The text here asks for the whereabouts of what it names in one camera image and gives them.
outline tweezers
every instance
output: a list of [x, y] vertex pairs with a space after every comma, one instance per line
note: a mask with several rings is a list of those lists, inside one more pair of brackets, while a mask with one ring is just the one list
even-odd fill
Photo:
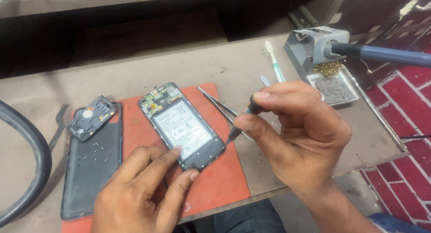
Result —
[[[227, 112], [229, 112], [233, 116], [238, 116], [238, 114], [233, 111], [231, 108], [211, 96], [209, 93], [205, 92], [202, 88], [196, 86], [196, 89], [203, 94], [204, 97], [206, 97], [213, 105], [214, 107], [220, 112], [220, 114], [223, 115], [223, 117], [231, 124], [234, 125], [234, 121], [223, 111], [225, 109]], [[247, 136], [244, 132], [242, 134], [247, 137], [247, 139], [251, 140], [249, 136]]]

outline metal tray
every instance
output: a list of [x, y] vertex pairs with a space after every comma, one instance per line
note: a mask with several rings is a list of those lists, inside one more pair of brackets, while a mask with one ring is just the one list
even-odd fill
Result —
[[[347, 88], [351, 99], [347, 100], [347, 101], [343, 101], [343, 102], [333, 103], [333, 104], [328, 103], [330, 106], [349, 104], [349, 103], [352, 103], [353, 101], [356, 101], [359, 99], [359, 96], [356, 93], [355, 89], [352, 87], [352, 85], [347, 80], [346, 76], [344, 75], [344, 69], [345, 69], [344, 66], [342, 66], [341, 71], [337, 75], [330, 76], [329, 78], [337, 78], [340, 82], [342, 82], [345, 85], [345, 87]], [[321, 73], [314, 73], [311, 75], [307, 75], [308, 81], [310, 82], [311, 86], [313, 86], [315, 89], [317, 89], [317, 87], [315, 85], [316, 80], [319, 80], [323, 77], [324, 76]]]

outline human hand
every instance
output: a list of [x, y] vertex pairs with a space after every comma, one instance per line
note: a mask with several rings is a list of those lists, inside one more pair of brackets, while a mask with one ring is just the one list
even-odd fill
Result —
[[178, 175], [158, 205], [150, 199], [180, 153], [176, 147], [166, 153], [155, 147], [136, 148], [97, 196], [91, 232], [172, 232], [184, 195], [199, 172]]
[[352, 135], [348, 124], [304, 82], [277, 83], [253, 99], [278, 115], [281, 133], [253, 114], [238, 116], [234, 126], [256, 141], [275, 175], [299, 196], [329, 190], [332, 170]]

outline red repair mat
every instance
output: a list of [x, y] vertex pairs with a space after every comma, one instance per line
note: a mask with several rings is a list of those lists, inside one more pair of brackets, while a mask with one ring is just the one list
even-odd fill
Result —
[[[207, 93], [219, 99], [214, 83], [199, 85]], [[213, 130], [226, 141], [229, 127], [226, 119], [196, 87], [180, 89], [193, 107], [202, 115]], [[123, 121], [123, 160], [138, 146], [155, 146], [167, 150], [160, 137], [137, 106], [140, 97], [120, 100]], [[182, 172], [178, 164], [169, 170], [166, 181], [170, 184]], [[162, 184], [157, 189], [153, 201], [163, 198], [166, 189]], [[234, 147], [230, 143], [226, 151], [207, 166], [193, 182], [188, 191], [179, 217], [186, 217], [202, 211], [217, 208], [250, 197], [244, 173]], [[71, 221], [63, 221], [62, 233], [89, 233], [93, 216]]]

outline blue jeans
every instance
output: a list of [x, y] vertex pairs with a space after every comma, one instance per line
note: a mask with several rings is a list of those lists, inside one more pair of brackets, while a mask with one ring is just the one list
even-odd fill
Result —
[[214, 214], [216, 233], [286, 233], [269, 199]]

